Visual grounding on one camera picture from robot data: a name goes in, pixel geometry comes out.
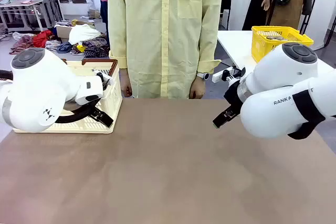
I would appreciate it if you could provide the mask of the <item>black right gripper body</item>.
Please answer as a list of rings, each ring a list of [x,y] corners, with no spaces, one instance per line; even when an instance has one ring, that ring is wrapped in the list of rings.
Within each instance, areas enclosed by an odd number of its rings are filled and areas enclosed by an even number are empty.
[[[234,108],[240,109],[242,101],[240,100],[237,89],[239,86],[239,79],[233,79],[229,82],[229,87],[224,94],[225,100]]]

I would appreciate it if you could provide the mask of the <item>person's left forearm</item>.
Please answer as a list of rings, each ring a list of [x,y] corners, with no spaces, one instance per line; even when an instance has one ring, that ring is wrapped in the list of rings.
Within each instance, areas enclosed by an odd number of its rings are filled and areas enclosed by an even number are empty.
[[[210,73],[220,64],[221,60],[215,59],[219,24],[219,10],[208,9],[202,19],[199,37],[199,61],[197,72]]]

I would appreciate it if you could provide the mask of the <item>person's right forearm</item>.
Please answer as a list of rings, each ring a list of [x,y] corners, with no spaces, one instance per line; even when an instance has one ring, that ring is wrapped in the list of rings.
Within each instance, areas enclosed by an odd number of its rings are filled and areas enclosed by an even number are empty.
[[[110,45],[112,58],[116,59],[123,79],[129,77],[127,70],[127,29],[125,13],[112,10],[109,14]]]

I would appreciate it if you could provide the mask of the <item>yellow plastic basket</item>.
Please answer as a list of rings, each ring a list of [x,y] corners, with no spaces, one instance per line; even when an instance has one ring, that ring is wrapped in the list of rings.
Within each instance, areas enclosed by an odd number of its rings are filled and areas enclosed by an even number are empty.
[[[253,26],[251,55],[256,62],[259,62],[266,54],[277,46],[296,42],[306,46],[313,45],[314,41],[305,34],[300,34],[298,30],[286,26]],[[283,36],[288,41],[268,40],[266,36]]]

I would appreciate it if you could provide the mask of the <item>person's right hand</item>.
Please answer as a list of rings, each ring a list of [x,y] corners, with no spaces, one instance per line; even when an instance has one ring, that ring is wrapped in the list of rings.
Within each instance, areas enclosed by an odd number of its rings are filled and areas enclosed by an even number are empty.
[[[132,96],[132,87],[129,76],[122,77],[121,90],[123,92],[124,97],[129,98]]]

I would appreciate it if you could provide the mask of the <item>person's left hand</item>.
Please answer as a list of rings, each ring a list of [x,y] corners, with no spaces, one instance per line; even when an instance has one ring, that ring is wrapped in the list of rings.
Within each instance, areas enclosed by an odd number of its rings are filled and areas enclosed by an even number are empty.
[[[200,78],[196,77],[192,82],[190,88],[189,99],[201,99],[206,92],[206,83],[205,81]]]

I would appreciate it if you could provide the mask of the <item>dark patterned cloth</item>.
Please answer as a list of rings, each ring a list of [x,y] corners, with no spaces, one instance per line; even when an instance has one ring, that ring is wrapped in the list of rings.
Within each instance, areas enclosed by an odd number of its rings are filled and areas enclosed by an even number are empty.
[[[85,58],[104,58],[108,56],[109,45],[104,37],[97,37],[91,40],[84,41],[82,45],[85,47]]]

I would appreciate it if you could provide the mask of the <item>white side table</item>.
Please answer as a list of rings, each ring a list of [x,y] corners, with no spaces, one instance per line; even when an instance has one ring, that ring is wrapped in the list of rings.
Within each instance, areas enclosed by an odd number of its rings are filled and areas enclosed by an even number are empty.
[[[257,71],[262,81],[297,83],[316,77],[336,83],[336,69],[330,67],[310,48],[298,43],[285,43],[266,54],[259,62],[251,55],[252,31],[219,31],[218,40],[239,69]]]

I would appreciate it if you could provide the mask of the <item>white cloth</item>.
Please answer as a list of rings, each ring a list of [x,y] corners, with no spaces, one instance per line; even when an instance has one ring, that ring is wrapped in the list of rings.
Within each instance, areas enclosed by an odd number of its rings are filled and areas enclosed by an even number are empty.
[[[101,35],[96,29],[91,28],[88,24],[76,25],[74,26],[69,33],[68,42],[71,45],[75,45],[81,41],[87,41],[94,38],[97,38]]]

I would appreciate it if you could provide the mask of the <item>cardboard box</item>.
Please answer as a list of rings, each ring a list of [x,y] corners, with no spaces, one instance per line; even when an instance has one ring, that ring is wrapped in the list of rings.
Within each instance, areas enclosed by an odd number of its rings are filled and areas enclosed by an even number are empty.
[[[73,29],[72,26],[58,25],[54,26],[56,29],[57,37],[60,38],[62,43],[69,41],[70,32]]]

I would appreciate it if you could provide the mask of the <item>person's yellow shirt torso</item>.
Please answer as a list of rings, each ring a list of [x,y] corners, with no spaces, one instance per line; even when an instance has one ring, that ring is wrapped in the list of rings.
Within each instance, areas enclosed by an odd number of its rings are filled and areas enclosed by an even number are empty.
[[[219,10],[220,17],[221,3],[108,0],[108,21],[112,10],[125,13],[131,97],[189,99],[198,73],[202,19],[208,9]]]

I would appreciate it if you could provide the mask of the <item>red cloth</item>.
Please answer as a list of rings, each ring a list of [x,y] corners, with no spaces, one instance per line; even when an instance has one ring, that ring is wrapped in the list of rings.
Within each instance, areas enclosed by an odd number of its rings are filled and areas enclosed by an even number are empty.
[[[33,45],[36,48],[45,48],[46,42],[52,40],[54,34],[50,30],[41,31],[33,37]]]

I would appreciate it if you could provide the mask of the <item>background person brown apron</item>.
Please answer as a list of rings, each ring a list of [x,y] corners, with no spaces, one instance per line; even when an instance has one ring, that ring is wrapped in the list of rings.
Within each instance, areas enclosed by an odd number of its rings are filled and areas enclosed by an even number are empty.
[[[312,0],[290,0],[286,6],[270,0],[270,8],[264,11],[261,7],[263,0],[251,0],[242,30],[251,30],[253,26],[288,26],[298,28],[301,15],[310,15]]]

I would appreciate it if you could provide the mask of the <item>grey background work table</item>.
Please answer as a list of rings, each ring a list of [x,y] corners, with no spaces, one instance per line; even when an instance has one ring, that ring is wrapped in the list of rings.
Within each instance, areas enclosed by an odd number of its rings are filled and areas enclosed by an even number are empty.
[[[44,31],[64,19],[59,0],[13,0],[0,4],[0,24],[9,31]]]

